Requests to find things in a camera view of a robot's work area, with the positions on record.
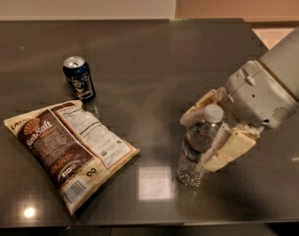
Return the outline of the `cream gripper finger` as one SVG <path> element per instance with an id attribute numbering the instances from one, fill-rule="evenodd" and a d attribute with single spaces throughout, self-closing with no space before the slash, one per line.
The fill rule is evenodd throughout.
<path id="1" fill-rule="evenodd" d="M 239 123 L 231 128 L 224 123 L 201 156 L 196 169 L 202 173 L 215 172 L 249 151 L 261 136 L 263 126 Z"/>
<path id="2" fill-rule="evenodd" d="M 210 104 L 219 105 L 223 99 L 224 88 L 212 89 L 202 96 L 180 118 L 180 124 L 184 127 L 192 126 L 196 119 L 202 116 L 204 109 Z"/>

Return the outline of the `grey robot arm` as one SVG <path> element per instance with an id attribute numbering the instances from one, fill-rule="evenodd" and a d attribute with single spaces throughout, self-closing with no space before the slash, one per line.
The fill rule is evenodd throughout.
<path id="1" fill-rule="evenodd" d="M 266 52 L 246 62 L 225 85 L 213 89 L 182 115 L 189 127 L 216 104 L 234 127 L 220 127 L 211 147 L 198 160 L 197 170 L 215 172 L 249 151 L 265 129 L 276 129 L 299 107 L 299 27 Z"/>

